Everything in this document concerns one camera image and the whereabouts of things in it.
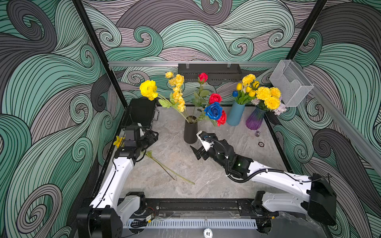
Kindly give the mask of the black cylindrical vase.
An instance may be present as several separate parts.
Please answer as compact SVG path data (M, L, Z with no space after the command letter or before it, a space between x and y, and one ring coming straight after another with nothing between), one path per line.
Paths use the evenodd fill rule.
M195 116L187 117L184 126L184 141L188 144L197 142L198 124Z

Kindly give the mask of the yellow flower bunch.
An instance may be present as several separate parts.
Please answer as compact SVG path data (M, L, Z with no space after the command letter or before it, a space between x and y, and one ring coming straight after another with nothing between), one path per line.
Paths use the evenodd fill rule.
M175 172L174 170L170 169L169 167L167 167L165 164L161 163L158 159L154 158L153 154L152 154L152 151L148 151L146 153L146 156L150 159L152 159L155 163L157 163L164 171L166 174L168 174L172 180L177 180L174 176L176 176L177 178L180 178L182 179L183 181L189 183L189 184L192 184L192 185L195 185L195 183L183 176L181 176L180 174L178 174L177 172Z

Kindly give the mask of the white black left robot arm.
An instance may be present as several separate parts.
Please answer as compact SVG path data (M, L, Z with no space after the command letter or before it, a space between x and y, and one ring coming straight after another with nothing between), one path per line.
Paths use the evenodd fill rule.
M123 199L120 195L135 164L146 155L158 137L157 132L139 124L124 127L122 136L116 137L110 173L96 197L77 214L80 238L121 238L130 217L145 211L143 192L130 192Z

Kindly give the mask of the teal ceramic vase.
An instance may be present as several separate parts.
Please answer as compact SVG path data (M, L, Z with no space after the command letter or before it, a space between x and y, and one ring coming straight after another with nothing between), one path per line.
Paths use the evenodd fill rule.
M241 105L241 104L238 104L237 102L234 102L227 116L226 122L231 126L237 126L241 121L241 117L243 115L244 109L245 109L245 105Z

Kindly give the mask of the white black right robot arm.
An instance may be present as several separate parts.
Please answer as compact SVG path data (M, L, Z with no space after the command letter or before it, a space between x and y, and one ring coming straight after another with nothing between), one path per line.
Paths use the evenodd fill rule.
M329 183L330 176L292 174L271 168L251 158L238 155L226 140L206 137L199 149L192 148L198 160L211 158L224 170L228 179L236 183L260 182L282 190L283 194L259 192L255 202L268 212L306 214L313 220L336 225L337 195Z

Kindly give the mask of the yellow ranunculus stem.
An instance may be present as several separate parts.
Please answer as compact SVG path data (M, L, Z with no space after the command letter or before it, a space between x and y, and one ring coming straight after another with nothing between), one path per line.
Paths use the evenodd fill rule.
M163 108L173 108L170 99L165 98L157 92L156 82L147 80L140 85L140 93L143 97L148 98L150 101L157 99Z

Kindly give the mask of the pale yellow blossom spray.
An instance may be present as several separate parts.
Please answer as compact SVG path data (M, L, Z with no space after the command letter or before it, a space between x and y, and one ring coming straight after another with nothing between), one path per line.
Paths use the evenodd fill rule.
M182 87L185 83L184 76L180 74L174 75L173 72L169 71L165 73L165 77L168 79L168 83L173 90L170 95L170 102L172 103L172 107L176 109L188 123L191 123L192 120L189 118L189 115L186 111L186 103L182 93Z

